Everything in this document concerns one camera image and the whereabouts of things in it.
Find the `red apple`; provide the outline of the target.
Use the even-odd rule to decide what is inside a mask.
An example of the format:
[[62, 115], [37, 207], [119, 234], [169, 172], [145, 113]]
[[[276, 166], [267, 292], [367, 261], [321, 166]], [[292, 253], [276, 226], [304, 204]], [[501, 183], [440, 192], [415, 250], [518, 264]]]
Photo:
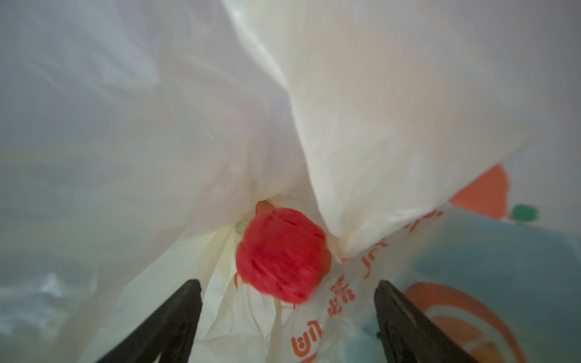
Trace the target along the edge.
[[311, 219], [261, 201], [237, 246], [235, 264], [242, 283], [301, 305], [330, 271], [332, 255], [325, 232]]

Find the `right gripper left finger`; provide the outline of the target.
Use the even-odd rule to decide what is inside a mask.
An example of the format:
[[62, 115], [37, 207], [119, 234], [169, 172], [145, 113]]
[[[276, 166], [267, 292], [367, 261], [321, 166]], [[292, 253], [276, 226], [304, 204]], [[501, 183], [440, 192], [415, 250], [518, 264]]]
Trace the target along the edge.
[[125, 340], [98, 361], [187, 362], [203, 307], [201, 283], [186, 281]]

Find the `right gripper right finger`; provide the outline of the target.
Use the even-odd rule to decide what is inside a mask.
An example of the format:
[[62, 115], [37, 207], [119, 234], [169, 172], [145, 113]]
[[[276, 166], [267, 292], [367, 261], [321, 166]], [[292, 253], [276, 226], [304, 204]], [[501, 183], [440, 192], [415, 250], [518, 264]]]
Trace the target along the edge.
[[374, 303], [378, 339], [389, 363], [477, 363], [390, 281], [379, 281]]

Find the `cream plastic bag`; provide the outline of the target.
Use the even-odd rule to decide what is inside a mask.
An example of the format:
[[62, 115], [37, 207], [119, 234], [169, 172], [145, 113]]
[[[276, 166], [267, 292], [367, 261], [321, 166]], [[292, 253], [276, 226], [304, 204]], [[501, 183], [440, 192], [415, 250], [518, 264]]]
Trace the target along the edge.
[[[321, 227], [301, 305], [256, 205]], [[190, 362], [377, 362], [388, 280], [473, 357], [580, 360], [578, 1], [3, 1], [1, 360], [94, 362], [189, 279]]]

